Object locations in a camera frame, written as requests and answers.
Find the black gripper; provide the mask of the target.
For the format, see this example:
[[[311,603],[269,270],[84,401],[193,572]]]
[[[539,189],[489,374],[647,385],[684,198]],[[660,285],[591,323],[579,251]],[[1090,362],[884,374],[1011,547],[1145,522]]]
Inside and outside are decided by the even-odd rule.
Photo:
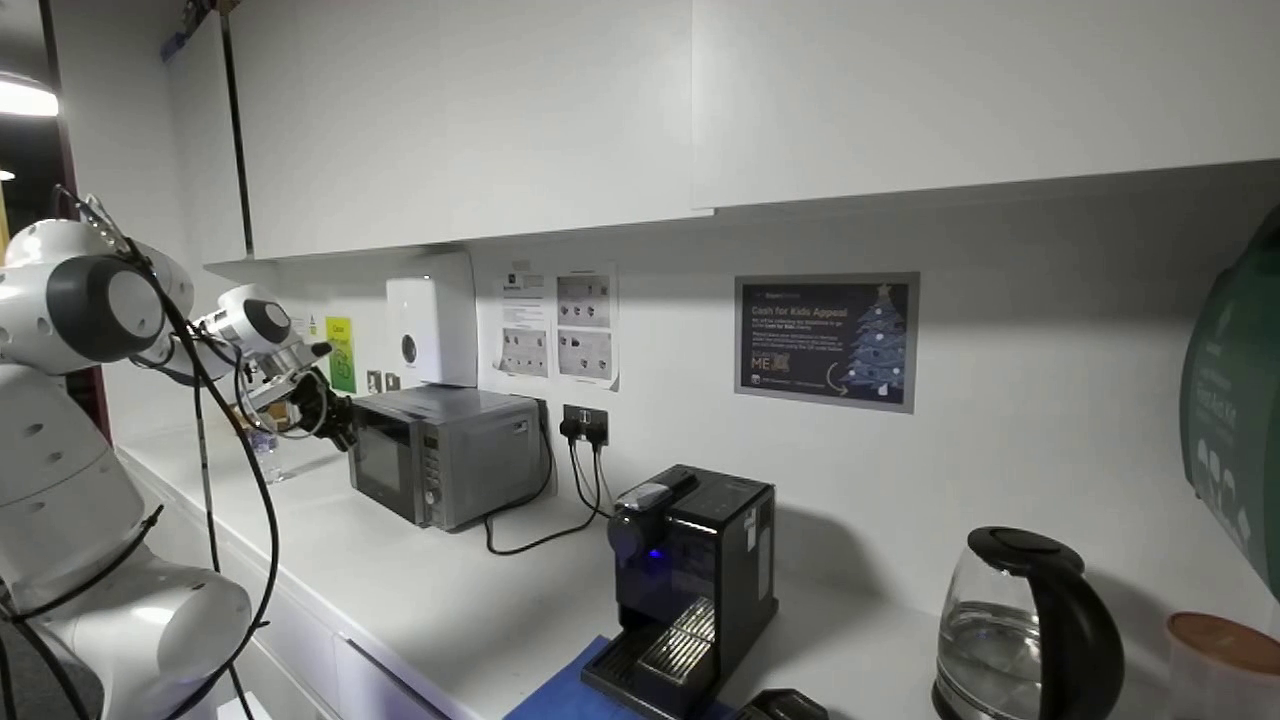
[[[290,401],[296,405],[306,432],[320,438],[352,435],[352,405],[338,397],[320,373],[307,373]]]

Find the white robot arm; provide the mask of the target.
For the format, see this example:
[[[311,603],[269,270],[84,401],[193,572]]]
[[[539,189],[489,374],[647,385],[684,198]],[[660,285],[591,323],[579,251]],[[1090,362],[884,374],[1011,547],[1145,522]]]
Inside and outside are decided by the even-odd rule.
[[[75,373],[137,361],[174,381],[239,385],[237,419],[273,435],[349,442],[352,405],[318,369],[294,315],[233,286],[193,306],[166,251],[84,221],[36,221],[0,274],[0,582],[6,619],[82,659],[104,688],[101,720],[180,720],[253,628],[239,582],[147,547],[156,512],[101,424],[71,401]]]

